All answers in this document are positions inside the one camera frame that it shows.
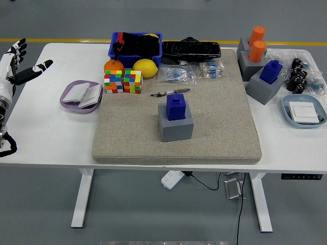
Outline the white black-fingered left robot hand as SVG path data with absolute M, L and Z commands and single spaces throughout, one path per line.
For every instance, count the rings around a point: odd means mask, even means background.
M 19 86 L 37 78 L 53 64 L 53 60 L 46 60 L 17 72 L 26 54 L 26 47 L 26 39 L 23 38 L 14 43 L 1 58 L 1 97 L 8 101 L 13 96 L 15 85 Z

